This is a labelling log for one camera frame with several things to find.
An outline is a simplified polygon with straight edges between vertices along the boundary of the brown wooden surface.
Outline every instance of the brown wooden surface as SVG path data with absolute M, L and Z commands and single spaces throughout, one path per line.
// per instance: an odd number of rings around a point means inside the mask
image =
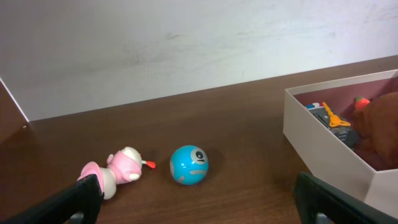
M 197 91 L 31 122 L 0 145 L 0 218 L 67 187 L 124 146 L 158 163 L 119 185 L 98 223 L 299 223 L 292 187 L 307 170 L 282 134 L 284 89 L 398 68 L 398 57 Z M 169 159 L 208 154 L 203 182 L 174 182 Z
M 27 122 L 0 82 L 0 142 L 21 129 Z

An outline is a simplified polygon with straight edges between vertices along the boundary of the storage box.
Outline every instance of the storage box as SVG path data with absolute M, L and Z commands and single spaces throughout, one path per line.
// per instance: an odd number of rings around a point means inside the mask
M 352 120 L 353 99 L 398 91 L 398 70 L 285 90 L 284 134 L 315 177 L 398 218 L 398 169 L 377 171 L 321 124 L 305 105 L 326 102 Z

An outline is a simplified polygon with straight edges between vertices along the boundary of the eye pupil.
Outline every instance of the eye pupil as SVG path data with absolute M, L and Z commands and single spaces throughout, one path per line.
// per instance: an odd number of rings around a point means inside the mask
M 197 155 L 197 158 L 199 158 L 199 159 L 203 158 L 203 153 L 201 153 L 201 152 L 197 152 L 196 155 Z

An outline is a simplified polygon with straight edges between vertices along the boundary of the blue ball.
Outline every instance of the blue ball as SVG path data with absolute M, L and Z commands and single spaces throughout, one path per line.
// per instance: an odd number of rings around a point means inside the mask
M 196 146 L 177 149 L 170 159 L 170 171 L 175 181 L 192 185 L 205 178 L 209 162 L 206 153 Z

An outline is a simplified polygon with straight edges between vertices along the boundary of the red object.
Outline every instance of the red object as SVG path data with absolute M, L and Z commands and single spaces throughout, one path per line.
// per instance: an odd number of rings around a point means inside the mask
M 156 163 L 155 162 L 151 162 L 151 161 L 147 161 L 147 166 L 149 166 L 150 168 L 155 168 L 156 167 Z
M 357 97 L 354 107 L 356 110 L 361 110 L 369 103 L 370 101 L 368 99 L 365 99 L 363 97 Z

